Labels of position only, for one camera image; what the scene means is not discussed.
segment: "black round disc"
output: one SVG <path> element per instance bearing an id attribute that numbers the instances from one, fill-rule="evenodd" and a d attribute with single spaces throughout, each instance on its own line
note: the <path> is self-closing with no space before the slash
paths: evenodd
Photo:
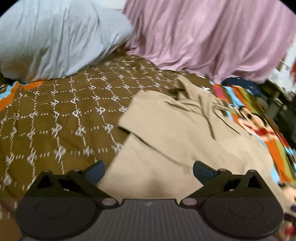
<path id="1" fill-rule="evenodd" d="M 81 194 L 71 197 L 24 197 L 16 221 L 26 236 L 38 240 L 62 240 L 87 230 L 96 219 L 96 206 Z"/>
<path id="2" fill-rule="evenodd" d="M 274 233 L 283 220 L 275 197 L 211 197 L 204 216 L 215 229 L 240 238 L 262 238 Z"/>

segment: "pink blanket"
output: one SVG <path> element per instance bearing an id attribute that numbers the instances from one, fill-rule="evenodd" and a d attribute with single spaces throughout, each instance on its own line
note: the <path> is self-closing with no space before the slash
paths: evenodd
<path id="1" fill-rule="evenodd" d="M 160 69 L 263 82 L 286 54 L 296 16 L 279 0 L 127 0 L 130 54 Z"/>

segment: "cartoon face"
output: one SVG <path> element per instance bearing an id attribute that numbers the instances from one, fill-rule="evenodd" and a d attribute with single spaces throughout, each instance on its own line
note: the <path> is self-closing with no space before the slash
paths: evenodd
<path id="1" fill-rule="evenodd" d="M 258 113 L 252 113 L 244 106 L 240 107 L 239 109 L 233 105 L 231 106 L 239 116 L 238 123 L 247 132 L 251 134 L 257 134 L 264 142 L 278 139 L 277 135 L 272 130 L 267 121 Z"/>

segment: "screw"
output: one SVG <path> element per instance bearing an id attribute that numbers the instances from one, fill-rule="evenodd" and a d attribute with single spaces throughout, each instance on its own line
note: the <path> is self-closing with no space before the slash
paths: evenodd
<path id="1" fill-rule="evenodd" d="M 105 206 L 113 206 L 116 204 L 116 200 L 114 198 L 105 198 L 102 200 L 102 204 Z"/>
<path id="2" fill-rule="evenodd" d="M 182 202 L 186 206 L 194 206 L 197 204 L 197 201 L 191 197 L 187 197 L 187 198 L 183 199 Z"/>

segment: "beige garment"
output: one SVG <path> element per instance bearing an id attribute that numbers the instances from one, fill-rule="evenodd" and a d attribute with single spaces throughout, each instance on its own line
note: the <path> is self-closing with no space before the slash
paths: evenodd
<path id="1" fill-rule="evenodd" d="M 118 200 L 180 201 L 202 186 L 192 173 L 199 160 L 234 174 L 255 169 L 281 192 L 270 176 L 273 161 L 268 150 L 228 119 L 228 104 L 183 76 L 174 85 L 178 100 L 154 91 L 138 92 L 119 120 L 131 134 L 99 188 Z"/>

